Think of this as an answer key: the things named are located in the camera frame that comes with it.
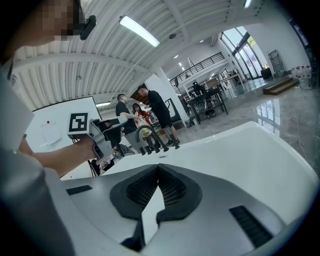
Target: black t-shirt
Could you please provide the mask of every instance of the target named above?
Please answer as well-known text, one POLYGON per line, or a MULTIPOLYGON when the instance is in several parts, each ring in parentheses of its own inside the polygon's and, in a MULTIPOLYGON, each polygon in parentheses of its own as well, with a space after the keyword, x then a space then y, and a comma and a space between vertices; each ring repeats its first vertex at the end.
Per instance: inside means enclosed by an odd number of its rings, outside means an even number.
MULTIPOLYGON (((123 102, 119 101, 118 104, 115 106, 115 114, 116 114, 117 117, 119 117, 121 113, 130 114, 126 104, 124 104, 123 102)), ((135 132, 137 130, 136 123, 132 118, 130 118, 128 120, 128 122, 123 125, 123 128, 124 128, 123 132, 125 134, 130 134, 130 133, 133 133, 133 132, 135 132)))
POLYGON ((159 93, 155 90, 149 90, 148 99, 150 102, 149 105, 158 119, 161 119, 162 117, 170 117, 170 112, 159 93))

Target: sleeve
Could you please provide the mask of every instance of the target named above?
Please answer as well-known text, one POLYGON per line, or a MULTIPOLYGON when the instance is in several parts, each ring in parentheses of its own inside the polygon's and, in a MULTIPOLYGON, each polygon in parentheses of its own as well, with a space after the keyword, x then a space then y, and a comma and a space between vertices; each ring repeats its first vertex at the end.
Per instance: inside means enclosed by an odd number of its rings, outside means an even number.
POLYGON ((157 93, 156 91, 150 92, 150 95, 149 95, 150 107, 154 108, 154 106, 161 103, 161 101, 162 101, 162 98, 159 95, 159 93, 157 93))
POLYGON ((117 112, 119 113, 119 115, 121 113, 128 113, 128 109, 127 109, 126 105, 118 104, 116 107, 117 107, 117 112))
POLYGON ((142 115, 144 117, 150 117, 149 113, 147 111, 142 111, 142 115))

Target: wooden step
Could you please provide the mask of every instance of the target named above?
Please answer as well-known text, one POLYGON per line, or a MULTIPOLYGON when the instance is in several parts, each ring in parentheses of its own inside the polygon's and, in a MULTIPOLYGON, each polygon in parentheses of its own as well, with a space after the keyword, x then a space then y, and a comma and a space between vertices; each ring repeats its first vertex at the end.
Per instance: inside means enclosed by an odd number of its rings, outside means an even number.
POLYGON ((281 82, 277 82, 277 83, 275 83, 275 84, 273 84, 273 85, 271 85, 271 86, 269 86, 267 88, 264 88, 263 89, 263 93, 267 93, 267 92, 273 91, 274 89, 279 88, 279 87, 283 86, 284 84, 287 84, 287 83, 291 82, 292 80, 293 80, 292 77, 288 77, 287 79, 285 79, 285 80, 283 80, 281 82))
POLYGON ((279 95, 287 90, 289 90, 290 88, 296 86, 299 84, 299 80, 292 80, 290 82, 287 82, 285 84, 283 84, 282 86, 280 87, 277 87, 273 90, 270 90, 270 91, 267 91, 267 92, 263 92, 263 94, 266 94, 266 95, 279 95))

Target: railing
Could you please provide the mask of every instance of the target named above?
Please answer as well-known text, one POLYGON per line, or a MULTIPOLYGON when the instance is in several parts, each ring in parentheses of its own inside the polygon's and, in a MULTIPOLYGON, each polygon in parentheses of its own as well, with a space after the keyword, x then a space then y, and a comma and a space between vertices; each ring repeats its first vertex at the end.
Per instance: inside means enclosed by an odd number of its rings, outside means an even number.
MULTIPOLYGON (((195 64, 194 66, 190 67, 189 69, 183 71, 181 74, 177 75, 176 78, 178 80, 178 83, 181 84, 181 82, 183 80, 186 80, 188 79, 189 77, 193 76, 194 74, 200 72, 201 70, 204 70, 205 68, 213 65, 213 64, 216 64, 222 60, 224 60, 224 56, 222 55, 221 52, 209 57, 209 58, 206 58, 205 60, 199 62, 198 64, 195 64)), ((176 83, 175 83, 175 79, 176 78, 173 78, 172 80, 170 80, 170 84, 174 87, 176 86, 176 83)))

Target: table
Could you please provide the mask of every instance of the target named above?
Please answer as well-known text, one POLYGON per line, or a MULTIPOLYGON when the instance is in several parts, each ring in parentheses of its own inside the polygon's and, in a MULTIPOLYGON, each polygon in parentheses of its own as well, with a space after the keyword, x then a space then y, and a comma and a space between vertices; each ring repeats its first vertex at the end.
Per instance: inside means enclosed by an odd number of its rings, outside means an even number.
POLYGON ((191 100, 189 100, 188 102, 187 102, 189 105, 190 105, 190 107, 192 108, 192 111, 193 111, 193 113, 194 113, 194 115, 195 115, 195 118, 196 118, 196 120, 197 120, 197 122, 199 123, 199 125, 201 124, 201 120, 200 120, 200 114, 201 113, 204 113, 204 112, 207 112, 207 111, 210 111, 210 110, 213 110, 213 109, 215 109, 215 108, 217 108, 217 107, 221 107, 222 108, 222 111, 224 112, 226 112, 226 114, 228 115, 228 110, 227 110, 227 108, 226 108, 226 106, 225 106, 225 102, 224 102, 224 100, 223 100, 223 98, 222 98, 222 95, 221 95, 221 92, 220 92, 220 89, 219 88, 215 88, 215 89, 210 89, 210 90, 208 90, 205 94, 202 94, 202 95, 200 95, 200 96, 198 96, 198 97, 196 97, 196 98, 193 98, 193 99, 191 99, 191 100), (215 102, 215 104, 214 104, 214 106, 212 106, 212 107, 210 107, 210 108, 207 108, 207 109, 204 109, 204 110, 202 110, 202 111, 200 111, 200 112, 197 112, 196 111, 196 108, 195 108, 195 104, 197 103, 197 102, 199 102, 199 101, 205 101, 206 99, 208 99, 208 98, 210 98, 211 96, 213 96, 213 95, 215 95, 216 96, 216 102, 215 102))

